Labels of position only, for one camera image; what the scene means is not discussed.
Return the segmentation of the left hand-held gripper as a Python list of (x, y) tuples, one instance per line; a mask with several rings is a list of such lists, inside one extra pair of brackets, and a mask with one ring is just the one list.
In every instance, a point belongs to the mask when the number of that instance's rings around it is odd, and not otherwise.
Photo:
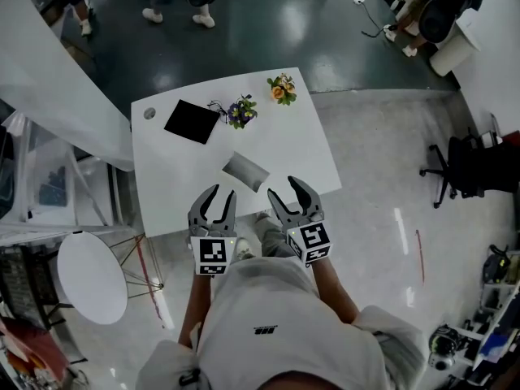
[(220, 219), (209, 223), (206, 218), (206, 212), (218, 190), (218, 184), (206, 189), (188, 212), (188, 245), (193, 252), (197, 275), (223, 275), (236, 249), (235, 191), (229, 193)]

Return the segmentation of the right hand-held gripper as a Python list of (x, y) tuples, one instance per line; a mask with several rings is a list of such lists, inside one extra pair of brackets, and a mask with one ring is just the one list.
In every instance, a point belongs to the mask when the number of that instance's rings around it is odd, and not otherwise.
[(276, 217), (281, 222), (285, 240), (299, 260), (309, 267), (327, 258), (332, 251), (330, 224), (324, 218), (320, 196), (305, 181), (289, 176), (288, 182), (297, 195), (301, 212), (291, 211), (272, 189), (267, 197)]

